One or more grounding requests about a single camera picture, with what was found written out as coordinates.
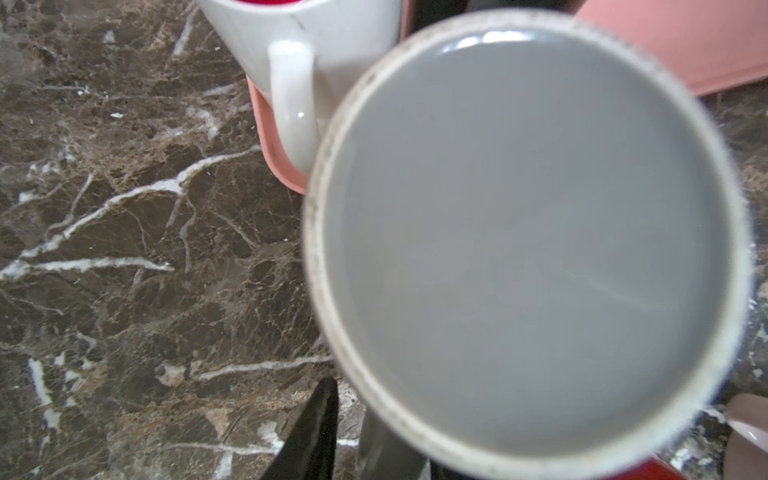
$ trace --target countertop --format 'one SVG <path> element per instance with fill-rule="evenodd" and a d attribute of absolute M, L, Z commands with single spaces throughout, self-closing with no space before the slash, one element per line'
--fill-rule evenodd
<path fill-rule="evenodd" d="M 0 3 L 0 478 L 257 478 L 323 376 L 338 478 L 364 407 L 301 269 L 243 72 L 193 2 Z M 660 456 L 720 477 L 723 404 L 768 396 L 768 82 L 705 99 L 756 221 L 733 375 Z"/>

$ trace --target mug handle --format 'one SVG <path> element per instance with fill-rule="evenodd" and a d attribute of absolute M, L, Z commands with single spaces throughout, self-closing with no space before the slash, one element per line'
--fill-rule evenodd
<path fill-rule="evenodd" d="M 270 89 L 277 134 L 291 164 L 309 173 L 320 134 L 315 116 L 315 55 L 300 41 L 280 40 L 267 47 Z"/>

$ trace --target red liquid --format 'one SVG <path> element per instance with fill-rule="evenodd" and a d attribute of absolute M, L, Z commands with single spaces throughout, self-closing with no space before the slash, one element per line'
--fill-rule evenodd
<path fill-rule="evenodd" d="M 685 477 L 658 460 L 651 460 L 634 470 L 605 480 L 685 480 Z"/>
<path fill-rule="evenodd" d="M 301 0 L 240 0 L 245 3 L 253 3 L 255 5 L 284 5 L 286 3 L 298 3 Z"/>

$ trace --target pink tray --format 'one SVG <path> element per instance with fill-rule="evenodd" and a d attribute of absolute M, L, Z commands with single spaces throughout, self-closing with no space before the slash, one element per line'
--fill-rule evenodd
<path fill-rule="evenodd" d="M 403 0 L 401 40 L 414 4 Z M 768 77 L 768 0 L 587 0 L 576 16 L 656 56 L 696 95 Z M 303 194 L 307 174 L 288 160 L 272 108 L 250 79 L 248 88 L 267 165 Z"/>

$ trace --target mug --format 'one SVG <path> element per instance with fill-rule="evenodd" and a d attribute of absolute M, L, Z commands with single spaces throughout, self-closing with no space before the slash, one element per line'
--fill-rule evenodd
<path fill-rule="evenodd" d="M 568 15 L 425 28 L 345 96 L 303 205 L 336 360 L 479 478 L 601 478 L 689 425 L 740 344 L 750 219 L 720 133 L 653 58 Z"/>
<path fill-rule="evenodd" d="M 197 3 L 272 106 L 280 142 L 304 172 L 343 95 L 400 32 L 402 0 Z"/>

